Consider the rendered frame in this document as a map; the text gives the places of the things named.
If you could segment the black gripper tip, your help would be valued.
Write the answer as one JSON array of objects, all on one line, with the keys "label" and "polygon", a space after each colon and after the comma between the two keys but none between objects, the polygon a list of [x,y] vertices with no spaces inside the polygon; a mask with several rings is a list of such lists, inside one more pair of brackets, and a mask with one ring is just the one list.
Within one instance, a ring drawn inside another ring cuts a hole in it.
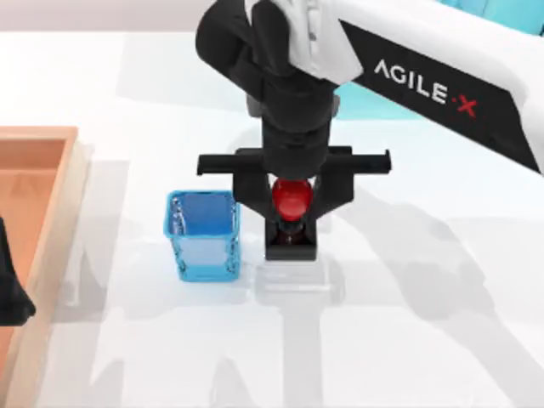
[{"label": "black gripper tip", "polygon": [[23,326],[36,311],[15,272],[5,223],[0,217],[0,326]]}]

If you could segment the shallow salmon-coloured box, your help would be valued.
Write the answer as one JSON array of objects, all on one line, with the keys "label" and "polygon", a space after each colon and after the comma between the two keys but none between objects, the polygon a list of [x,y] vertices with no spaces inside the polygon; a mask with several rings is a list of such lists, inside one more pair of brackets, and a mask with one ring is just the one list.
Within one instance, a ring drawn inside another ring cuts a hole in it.
[{"label": "shallow salmon-coloured box", "polygon": [[0,217],[36,314],[0,327],[0,408],[32,408],[88,172],[74,127],[0,127]]}]

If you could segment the blue square basket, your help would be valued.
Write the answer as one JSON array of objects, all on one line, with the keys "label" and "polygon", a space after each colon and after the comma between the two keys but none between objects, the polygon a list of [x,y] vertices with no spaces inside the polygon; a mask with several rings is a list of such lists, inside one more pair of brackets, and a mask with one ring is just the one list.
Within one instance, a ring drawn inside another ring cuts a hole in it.
[{"label": "blue square basket", "polygon": [[182,281],[237,280],[239,230],[240,205],[228,190],[175,190],[167,196],[163,234]]}]

